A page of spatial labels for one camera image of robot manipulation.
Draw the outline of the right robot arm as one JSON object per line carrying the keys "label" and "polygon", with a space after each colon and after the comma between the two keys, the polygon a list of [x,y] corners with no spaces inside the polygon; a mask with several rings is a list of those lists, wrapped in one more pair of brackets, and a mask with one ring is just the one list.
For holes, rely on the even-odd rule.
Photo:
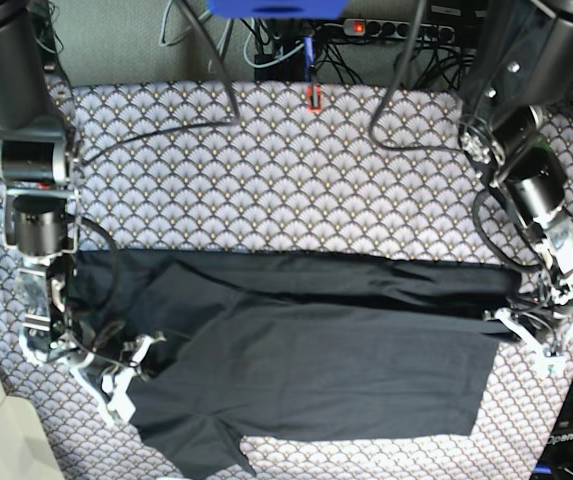
{"label": "right robot arm", "polygon": [[0,1],[0,181],[3,243],[21,257],[16,275],[25,311],[19,344],[35,365],[64,365],[96,401],[108,424],[127,423],[128,394],[154,337],[122,338],[111,314],[121,266],[114,263],[105,296],[71,296],[80,232],[102,228],[80,211],[80,139],[53,102],[28,5]]}

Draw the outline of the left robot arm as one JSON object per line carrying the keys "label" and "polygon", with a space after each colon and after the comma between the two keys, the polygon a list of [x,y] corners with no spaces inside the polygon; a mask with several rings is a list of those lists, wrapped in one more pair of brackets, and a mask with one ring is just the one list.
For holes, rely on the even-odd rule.
{"label": "left robot arm", "polygon": [[559,377],[573,334],[573,214],[568,177],[541,129],[573,83],[573,1],[492,1],[461,90],[459,142],[482,190],[533,251],[504,264],[537,277],[529,296],[489,314],[525,345],[540,377]]}

